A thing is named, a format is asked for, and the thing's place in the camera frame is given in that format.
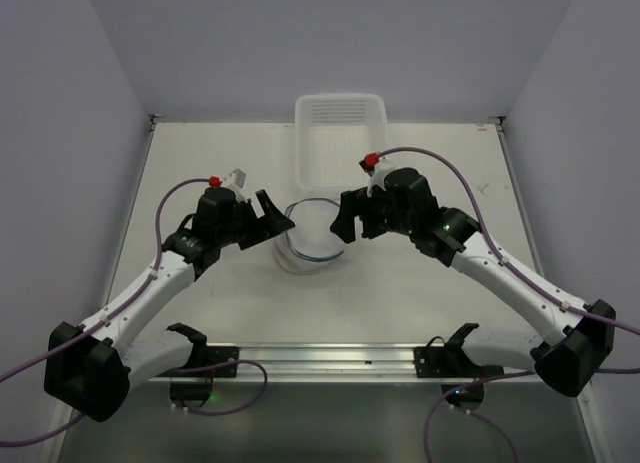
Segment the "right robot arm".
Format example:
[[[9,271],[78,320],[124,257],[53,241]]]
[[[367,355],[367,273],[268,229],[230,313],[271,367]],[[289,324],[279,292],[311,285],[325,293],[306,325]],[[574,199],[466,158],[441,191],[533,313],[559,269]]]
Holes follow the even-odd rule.
[[[525,332],[463,324],[442,346],[418,353],[440,376],[513,368],[531,371],[558,393],[576,397],[613,349],[614,329],[605,322],[616,316],[611,305],[588,304],[492,250],[479,222],[440,205],[414,168],[385,170],[368,186],[343,192],[330,230],[346,244],[358,236],[406,236],[420,253],[471,278],[528,324]]]

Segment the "white mesh laundry bag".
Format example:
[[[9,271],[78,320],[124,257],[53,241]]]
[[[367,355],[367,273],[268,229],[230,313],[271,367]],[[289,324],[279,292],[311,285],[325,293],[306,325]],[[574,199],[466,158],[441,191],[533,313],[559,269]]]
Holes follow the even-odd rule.
[[[338,211],[337,201],[321,197],[305,198],[285,209],[294,228],[279,235],[273,247],[274,258],[285,272],[320,273],[343,255],[345,244],[330,231]]]

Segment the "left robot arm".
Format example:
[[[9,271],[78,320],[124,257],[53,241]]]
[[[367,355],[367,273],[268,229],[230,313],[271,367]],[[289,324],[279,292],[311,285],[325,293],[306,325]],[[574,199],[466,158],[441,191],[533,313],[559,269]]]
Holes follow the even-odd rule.
[[[155,340],[138,336],[219,260],[222,249],[237,245],[245,250],[294,228],[265,191],[256,196],[261,216],[235,190],[206,189],[195,212],[162,242],[145,273],[81,324],[58,325],[49,337],[45,392],[103,422],[151,378],[166,372],[211,376],[230,365],[212,357],[203,333],[182,323],[169,325]]]

